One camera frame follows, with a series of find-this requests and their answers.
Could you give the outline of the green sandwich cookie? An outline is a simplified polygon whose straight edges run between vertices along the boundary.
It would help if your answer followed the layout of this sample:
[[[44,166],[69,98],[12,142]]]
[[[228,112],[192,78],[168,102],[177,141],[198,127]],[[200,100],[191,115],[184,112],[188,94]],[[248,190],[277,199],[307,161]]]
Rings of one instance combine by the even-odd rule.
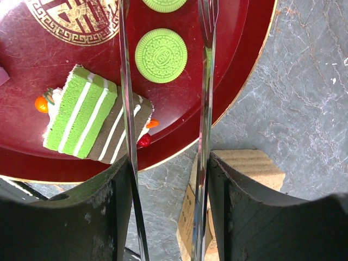
[[[187,0],[143,0],[143,2],[158,13],[171,13],[181,8]]]
[[[140,74],[150,82],[164,84],[184,71],[188,50],[182,37],[167,28],[147,32],[135,49],[135,63]]]

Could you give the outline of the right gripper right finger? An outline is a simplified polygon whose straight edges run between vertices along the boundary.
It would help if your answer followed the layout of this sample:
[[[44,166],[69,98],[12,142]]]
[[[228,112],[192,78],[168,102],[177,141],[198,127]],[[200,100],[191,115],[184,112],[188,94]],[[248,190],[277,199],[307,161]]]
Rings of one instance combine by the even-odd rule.
[[[208,195],[221,260],[347,260],[347,194],[314,201],[268,188],[210,156]]]

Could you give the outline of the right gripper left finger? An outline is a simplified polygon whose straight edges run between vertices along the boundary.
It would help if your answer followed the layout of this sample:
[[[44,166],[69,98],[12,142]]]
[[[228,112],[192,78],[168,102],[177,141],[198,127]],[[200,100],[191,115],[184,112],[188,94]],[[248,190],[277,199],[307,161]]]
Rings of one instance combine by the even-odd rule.
[[[121,158],[47,201],[1,198],[1,260],[122,260],[131,174]]]

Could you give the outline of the metal serving tongs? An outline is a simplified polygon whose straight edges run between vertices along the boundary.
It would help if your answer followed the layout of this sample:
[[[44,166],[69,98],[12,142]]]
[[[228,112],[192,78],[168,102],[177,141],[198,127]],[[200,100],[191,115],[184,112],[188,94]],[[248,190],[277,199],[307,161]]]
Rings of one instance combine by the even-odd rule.
[[[197,154],[197,175],[195,189],[195,209],[192,229],[191,260],[204,260],[206,245],[206,217],[208,198],[210,131],[212,128],[213,88],[216,50],[216,24],[219,13],[218,1],[198,1],[198,14],[203,48],[203,76],[200,134]],[[128,40],[126,34],[126,16],[129,2],[119,1],[119,43],[121,56],[121,90],[125,120],[128,165],[131,171],[131,186],[134,202],[136,228],[141,260],[149,260],[148,244],[138,191],[138,158],[133,110],[131,70],[129,65]]]

